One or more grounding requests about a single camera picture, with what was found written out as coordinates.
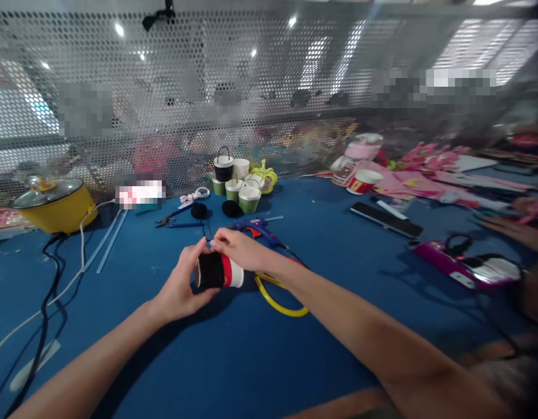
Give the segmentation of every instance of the pot lid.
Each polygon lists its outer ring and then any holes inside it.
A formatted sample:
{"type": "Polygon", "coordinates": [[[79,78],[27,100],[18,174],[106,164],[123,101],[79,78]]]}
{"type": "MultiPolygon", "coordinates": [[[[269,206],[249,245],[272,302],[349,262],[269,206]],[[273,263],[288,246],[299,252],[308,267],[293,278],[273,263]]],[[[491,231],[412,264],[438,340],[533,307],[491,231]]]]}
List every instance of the pot lid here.
{"type": "Polygon", "coordinates": [[[40,180],[35,176],[30,177],[28,182],[32,189],[23,193],[11,204],[17,210],[25,210],[26,208],[33,208],[60,200],[71,195],[83,185],[83,181],[80,179],[62,179],[57,180],[54,187],[44,190],[40,188],[40,180]]]}

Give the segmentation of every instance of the paper cup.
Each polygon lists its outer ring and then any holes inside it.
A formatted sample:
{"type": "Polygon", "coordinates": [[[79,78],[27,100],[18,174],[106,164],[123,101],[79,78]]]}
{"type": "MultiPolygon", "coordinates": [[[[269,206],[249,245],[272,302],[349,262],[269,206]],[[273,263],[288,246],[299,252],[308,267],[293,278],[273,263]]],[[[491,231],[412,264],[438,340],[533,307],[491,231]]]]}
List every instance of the paper cup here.
{"type": "Polygon", "coordinates": [[[242,186],[239,194],[240,208],[244,214],[253,214],[257,210],[257,204],[261,198],[261,190],[258,187],[242,186]]]}
{"type": "Polygon", "coordinates": [[[212,178],[212,188],[214,189],[215,194],[220,196],[226,195],[226,185],[224,182],[220,182],[214,177],[212,178]]]}
{"type": "Polygon", "coordinates": [[[381,180],[383,180],[383,175],[371,170],[360,169],[350,180],[346,190],[354,195],[362,195],[371,190],[381,180]]]}
{"type": "Polygon", "coordinates": [[[238,195],[240,194],[240,188],[242,187],[244,181],[240,179],[236,179],[234,175],[234,179],[229,180],[225,183],[226,185],[226,198],[229,201],[239,202],[238,195]]]}
{"type": "Polygon", "coordinates": [[[228,256],[218,252],[201,254],[194,273],[197,288],[239,288],[244,284],[244,270],[228,256]]]}
{"type": "Polygon", "coordinates": [[[215,178],[219,182],[228,182],[232,178],[234,158],[230,156],[218,156],[214,159],[215,178]]]}
{"type": "Polygon", "coordinates": [[[234,175],[238,179],[244,180],[250,171],[250,161],[248,159],[234,159],[234,175]]]}
{"type": "Polygon", "coordinates": [[[263,185],[263,178],[259,175],[254,175],[251,173],[245,177],[244,185],[261,189],[261,186],[263,185]]]}

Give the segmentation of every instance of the yellow cable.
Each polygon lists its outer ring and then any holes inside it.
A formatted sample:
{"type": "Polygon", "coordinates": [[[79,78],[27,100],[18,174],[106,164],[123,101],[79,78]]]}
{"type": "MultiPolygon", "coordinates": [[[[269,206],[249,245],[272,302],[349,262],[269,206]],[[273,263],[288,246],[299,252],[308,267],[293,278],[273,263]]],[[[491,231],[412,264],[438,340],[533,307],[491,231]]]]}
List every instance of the yellow cable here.
{"type": "Polygon", "coordinates": [[[265,289],[265,286],[261,282],[261,279],[263,279],[263,280],[265,280],[267,282],[273,283],[275,285],[278,285],[279,287],[281,287],[283,289],[286,289],[286,287],[284,285],[282,285],[280,283],[280,281],[276,280],[272,276],[269,276],[267,274],[263,274],[262,272],[256,272],[255,273],[255,283],[259,287],[259,291],[261,291],[261,294],[263,294],[263,297],[265,298],[265,300],[267,300],[267,303],[269,303],[271,305],[271,307],[273,307],[276,311],[278,311],[278,312],[280,312],[280,313],[282,313],[284,315],[290,316],[290,317],[303,317],[303,316],[309,314],[309,310],[307,308],[305,308],[305,307],[300,308],[299,310],[291,310],[289,308],[285,308],[285,307],[281,306],[279,303],[274,301],[273,298],[269,295],[269,293],[265,289]]]}

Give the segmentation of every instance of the red and white cup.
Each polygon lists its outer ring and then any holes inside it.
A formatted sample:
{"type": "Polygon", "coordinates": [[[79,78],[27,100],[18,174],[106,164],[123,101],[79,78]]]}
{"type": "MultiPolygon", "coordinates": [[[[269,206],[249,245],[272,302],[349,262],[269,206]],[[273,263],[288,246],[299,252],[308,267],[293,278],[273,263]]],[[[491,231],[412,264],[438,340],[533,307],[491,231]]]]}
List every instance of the red and white cup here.
{"type": "Polygon", "coordinates": [[[212,252],[202,254],[195,265],[197,288],[239,288],[244,284],[244,270],[228,256],[212,252]]]}
{"type": "Polygon", "coordinates": [[[370,191],[376,183],[383,180],[383,175],[367,169],[356,172],[346,190],[354,195],[362,195],[370,191]]]}

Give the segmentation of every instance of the black paper cup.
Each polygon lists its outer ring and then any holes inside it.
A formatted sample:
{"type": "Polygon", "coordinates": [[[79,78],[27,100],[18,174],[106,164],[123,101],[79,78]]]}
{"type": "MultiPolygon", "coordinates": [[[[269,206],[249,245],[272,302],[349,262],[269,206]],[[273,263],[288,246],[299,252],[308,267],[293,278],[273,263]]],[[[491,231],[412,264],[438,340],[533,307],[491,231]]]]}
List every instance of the black paper cup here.
{"type": "Polygon", "coordinates": [[[231,156],[218,156],[215,158],[215,178],[219,182],[228,182],[232,178],[234,158],[231,156]]]}

